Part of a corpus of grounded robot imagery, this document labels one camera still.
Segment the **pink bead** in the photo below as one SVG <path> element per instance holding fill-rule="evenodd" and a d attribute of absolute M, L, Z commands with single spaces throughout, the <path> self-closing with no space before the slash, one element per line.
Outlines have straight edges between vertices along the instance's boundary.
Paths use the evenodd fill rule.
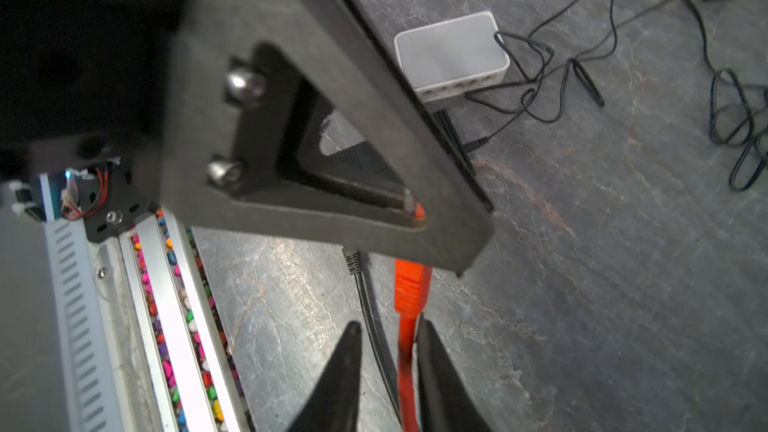
<path fill-rule="evenodd" d="M 171 367 L 170 362 L 163 360 L 163 370 L 165 371 L 165 378 L 170 379 L 174 376 L 174 368 Z"/>

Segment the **screw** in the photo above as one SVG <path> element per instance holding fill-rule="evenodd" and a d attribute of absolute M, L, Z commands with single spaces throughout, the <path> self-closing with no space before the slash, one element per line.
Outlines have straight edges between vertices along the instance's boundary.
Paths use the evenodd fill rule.
<path fill-rule="evenodd" d="M 208 178 L 219 187 L 234 184 L 243 177 L 244 165 L 238 161 L 214 160 L 206 168 Z"/>
<path fill-rule="evenodd" d="M 107 224 L 112 224 L 113 226 L 116 226 L 122 221 L 123 221 L 122 212 L 118 212 L 116 210 L 110 210 L 109 212 L 107 212 Z"/>
<path fill-rule="evenodd" d="M 243 106 L 257 106 L 266 92 L 266 77 L 244 66 L 226 73 L 226 89 Z"/>

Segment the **gray stone floor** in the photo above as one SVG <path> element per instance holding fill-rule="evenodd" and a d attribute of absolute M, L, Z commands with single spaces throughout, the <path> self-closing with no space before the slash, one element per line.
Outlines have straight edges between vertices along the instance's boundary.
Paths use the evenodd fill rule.
<path fill-rule="evenodd" d="M 403 30 L 481 10 L 526 34 L 569 1 L 362 3 L 391 45 Z M 616 1 L 622 20 L 658 0 Z M 768 0 L 696 2 L 713 62 L 768 83 Z M 555 63 L 608 31 L 607 4 L 586 0 L 538 36 Z M 463 279 L 436 273 L 427 315 L 495 430 L 765 430 L 768 180 L 728 189 L 740 152 L 707 139 L 711 75 L 694 19 L 671 4 L 588 68 L 605 108 L 572 81 L 560 122 L 521 119 L 473 154 L 496 233 Z M 539 114 L 556 113 L 557 82 Z M 460 99 L 430 105 L 443 106 L 465 140 L 504 120 Z M 359 140 L 337 118 L 323 147 Z M 361 317 L 340 247 L 196 235 L 256 426 L 284 430 L 343 326 Z M 392 260 L 373 256 L 370 267 L 394 352 Z M 396 430 L 364 346 L 360 430 Z"/>

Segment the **tangled cable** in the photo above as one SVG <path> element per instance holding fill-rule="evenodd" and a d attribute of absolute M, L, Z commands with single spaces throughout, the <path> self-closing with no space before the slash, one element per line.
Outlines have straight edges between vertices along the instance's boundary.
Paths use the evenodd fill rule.
<path fill-rule="evenodd" d="M 659 9 L 674 0 L 662 0 L 659 3 L 650 6 L 645 10 L 642 10 L 638 14 L 635 14 L 629 19 L 623 22 L 620 22 L 619 24 L 616 24 L 614 20 L 615 0 L 610 0 L 610 4 L 608 7 L 610 31 L 605 35 L 605 37 L 596 45 L 586 50 L 582 50 L 580 53 L 577 53 L 575 56 L 568 58 L 560 66 L 557 66 L 551 70 L 547 70 L 550 63 L 552 62 L 552 59 L 554 58 L 554 48 L 551 47 L 550 45 L 547 45 L 543 42 L 540 42 L 534 39 L 533 35 L 539 32 L 546 25 L 551 24 L 557 18 L 559 18 L 560 16 L 568 12 L 571 9 L 571 7 L 575 6 L 580 1 L 581 0 L 573 0 L 570 4 L 566 5 L 562 10 L 550 16 L 542 23 L 538 24 L 535 28 L 533 28 L 531 33 L 528 34 L 527 36 L 521 36 L 518 34 L 509 33 L 509 32 L 497 32 L 496 34 L 494 34 L 494 39 L 496 40 L 496 43 L 499 44 L 499 46 L 509 56 L 510 60 L 515 64 L 518 72 L 520 72 L 520 74 L 522 75 L 522 80 L 503 82 L 494 86 L 488 86 L 488 87 L 474 90 L 472 92 L 467 92 L 464 95 L 464 97 L 471 102 L 489 107 L 490 109 L 493 109 L 496 112 L 499 112 L 501 114 L 512 116 L 512 118 L 504 122 L 501 127 L 496 129 L 491 134 L 485 137 L 482 137 L 481 139 L 477 139 L 473 142 L 470 142 L 468 144 L 469 146 L 468 152 L 484 146 L 493 137 L 495 137 L 501 131 L 506 129 L 511 123 L 514 122 L 514 120 L 516 120 L 523 114 L 528 114 L 531 118 L 542 123 L 554 123 L 557 120 L 560 120 L 564 113 L 565 91 L 568 86 L 568 78 L 571 72 L 573 72 L 573 74 L 576 76 L 576 78 L 581 83 L 581 85 L 586 89 L 586 91 L 589 93 L 590 97 L 595 101 L 595 103 L 600 107 L 605 106 L 605 100 L 600 94 L 600 91 L 598 90 L 594 81 L 592 81 L 589 73 L 584 68 L 583 64 L 585 62 L 604 60 L 612 56 L 616 52 L 616 49 L 618 47 L 618 30 L 621 27 L 624 27 L 627 24 L 634 22 L 635 20 L 648 14 L 652 10 Z M 768 85 L 742 84 L 741 81 L 739 81 L 738 76 L 735 74 L 735 72 L 732 71 L 732 69 L 725 67 L 723 69 L 716 70 L 712 63 L 712 60 L 709 57 L 709 41 L 706 34 L 706 26 L 704 24 L 704 18 L 702 17 L 701 12 L 699 12 L 698 8 L 696 7 L 696 5 L 692 0 L 681 0 L 681 1 L 686 6 L 686 8 L 694 15 L 694 18 L 696 19 L 697 25 L 699 27 L 699 31 L 701 33 L 704 62 L 706 63 L 706 66 L 710 70 L 710 72 L 714 74 L 712 87 L 711 87 L 711 94 L 710 94 L 710 123 L 709 123 L 710 140 L 712 141 L 712 143 L 717 144 L 719 146 L 744 148 L 741 154 L 741 157 L 736 162 L 736 165 L 731 171 L 731 174 L 728 178 L 728 185 L 729 187 L 731 187 L 732 190 L 736 192 L 743 192 L 745 190 L 750 189 L 754 185 L 756 180 L 762 174 L 763 169 L 766 168 L 766 165 L 768 165 L 768 153 L 766 153 L 766 150 L 768 150 L 768 147 L 766 147 L 766 145 L 763 144 L 763 140 L 766 137 L 766 134 L 768 133 L 768 126 L 761 129 L 756 124 L 756 117 L 768 110 Z M 509 47 L 506 44 L 504 44 L 502 40 L 503 37 L 526 43 L 529 47 L 531 47 L 531 49 L 533 49 L 535 53 L 539 55 L 542 61 L 542 64 L 535 74 L 529 74 L 525 70 L 525 68 L 522 66 L 522 64 L 520 63 L 520 60 L 516 57 L 516 55 L 509 49 Z M 613 39 L 612 47 L 607 52 L 597 53 L 597 51 L 600 50 L 603 44 L 605 44 L 611 38 Z M 534 101 L 538 98 L 539 93 L 542 91 L 542 85 L 544 81 L 554 73 L 558 72 L 560 69 L 563 69 L 563 75 L 560 82 L 560 106 L 558 109 L 558 113 L 551 119 L 537 116 L 536 114 L 531 112 L 531 106 L 534 104 Z M 730 81 L 725 79 L 724 76 L 728 76 L 730 78 Z M 718 107 L 716 94 L 720 85 L 733 86 L 739 94 L 740 104 L 729 104 L 723 107 Z M 515 88 L 515 87 L 521 87 L 521 86 L 530 86 L 530 87 L 528 87 L 521 95 L 520 106 L 514 109 L 505 109 L 503 107 L 495 105 L 490 101 L 487 101 L 478 97 L 478 94 L 483 92 L 488 92 L 491 90 Z M 755 109 L 751 107 L 747 101 L 745 90 L 762 91 L 763 99 L 766 103 L 765 107 L 763 107 L 762 110 L 755 112 Z M 722 135 L 718 132 L 717 126 L 720 123 L 720 119 L 723 116 L 725 116 L 725 112 L 734 110 L 734 109 L 743 110 L 745 117 L 733 130 L 731 130 L 728 134 L 726 134 L 725 138 L 723 138 Z M 744 138 L 736 139 L 737 136 L 743 135 L 742 131 L 744 130 L 744 128 L 746 128 L 746 134 L 744 134 Z M 750 177 L 750 179 L 746 182 L 746 184 L 744 186 L 738 186 L 736 184 L 736 179 L 740 174 L 740 171 L 743 168 L 744 163 L 746 159 L 750 156 L 750 154 L 755 154 L 759 163 L 754 173 Z"/>

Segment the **cable connector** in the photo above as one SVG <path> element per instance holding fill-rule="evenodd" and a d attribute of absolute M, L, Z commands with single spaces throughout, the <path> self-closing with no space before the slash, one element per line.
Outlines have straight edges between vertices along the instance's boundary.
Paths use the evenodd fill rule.
<path fill-rule="evenodd" d="M 350 271 L 350 275 L 361 274 L 360 251 L 356 248 L 342 247 L 341 252 L 344 254 L 344 260 L 346 260 L 346 267 Z"/>
<path fill-rule="evenodd" d="M 485 137 L 481 137 L 481 138 L 479 138 L 477 140 L 473 140 L 471 142 L 467 142 L 466 144 L 464 144 L 462 146 L 462 148 L 464 149 L 464 152 L 469 154 L 469 153 L 474 152 L 475 150 L 479 149 L 480 147 L 483 147 L 485 144 L 487 144 L 490 141 L 491 141 L 491 137 L 485 136 Z"/>
<path fill-rule="evenodd" d="M 592 97 L 594 102 L 598 104 L 598 107 L 605 107 L 605 99 L 603 99 L 602 94 L 600 94 L 598 86 L 594 84 L 594 81 L 589 75 L 589 72 L 587 72 L 587 70 L 578 60 L 572 59 L 571 63 L 573 64 L 574 75 L 576 75 L 576 78 L 579 82 L 581 82 L 581 85 L 584 86 L 587 92 L 589 92 L 589 95 Z"/>

